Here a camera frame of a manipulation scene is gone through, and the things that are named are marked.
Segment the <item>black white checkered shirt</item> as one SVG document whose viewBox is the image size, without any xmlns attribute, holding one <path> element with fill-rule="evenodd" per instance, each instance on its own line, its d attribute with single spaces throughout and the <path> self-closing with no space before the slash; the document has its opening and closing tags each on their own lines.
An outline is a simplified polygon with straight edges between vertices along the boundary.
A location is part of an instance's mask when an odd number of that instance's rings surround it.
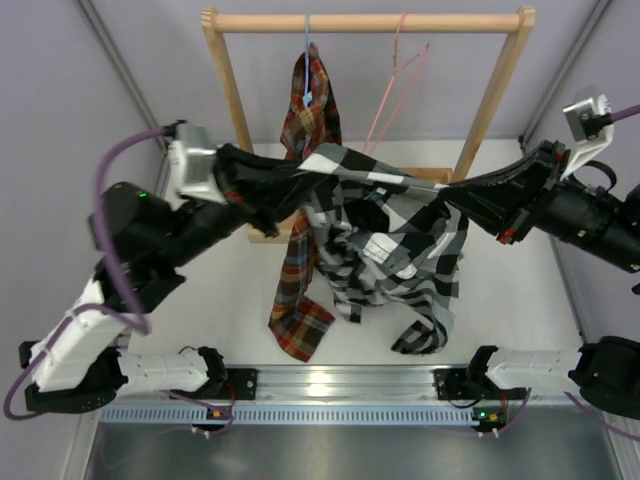
<svg viewBox="0 0 640 480">
<path fill-rule="evenodd" d="M 418 318 L 392 351 L 441 351 L 454 326 L 468 218 L 432 182 L 343 146 L 318 146 L 302 167 L 328 177 L 300 210 L 317 249 L 314 273 L 327 280 L 337 314 L 358 323 L 366 307 L 408 306 Z"/>
</svg>

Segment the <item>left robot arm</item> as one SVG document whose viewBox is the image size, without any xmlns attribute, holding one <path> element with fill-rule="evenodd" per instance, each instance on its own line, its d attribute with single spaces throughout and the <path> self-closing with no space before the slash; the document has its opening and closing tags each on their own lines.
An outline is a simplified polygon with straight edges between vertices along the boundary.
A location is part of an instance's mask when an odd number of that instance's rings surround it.
<svg viewBox="0 0 640 480">
<path fill-rule="evenodd" d="M 212 347 L 136 356 L 115 338 L 148 333 L 149 315 L 183 285 L 180 269 L 239 228 L 275 236 L 322 177 L 230 144 L 175 140 L 169 153 L 181 206 L 128 182 L 99 189 L 89 226 L 102 259 L 58 326 L 19 349 L 29 417 L 87 413 L 138 393 L 200 400 L 225 390 L 227 370 Z"/>
</svg>

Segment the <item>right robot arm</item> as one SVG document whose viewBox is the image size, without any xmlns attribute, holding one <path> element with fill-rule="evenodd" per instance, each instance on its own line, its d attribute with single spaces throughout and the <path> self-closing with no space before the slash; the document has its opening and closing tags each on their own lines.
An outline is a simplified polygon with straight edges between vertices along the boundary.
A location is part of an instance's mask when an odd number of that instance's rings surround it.
<svg viewBox="0 0 640 480">
<path fill-rule="evenodd" d="M 569 171 L 570 151 L 541 142 L 517 162 L 452 183 L 438 196 L 504 245 L 532 229 L 629 274 L 639 270 L 639 195 L 625 200 L 602 186 L 588 187 Z M 468 390 L 546 389 L 580 395 L 610 414 L 639 417 L 639 344 L 617 336 L 575 350 L 480 347 L 465 373 Z"/>
</svg>

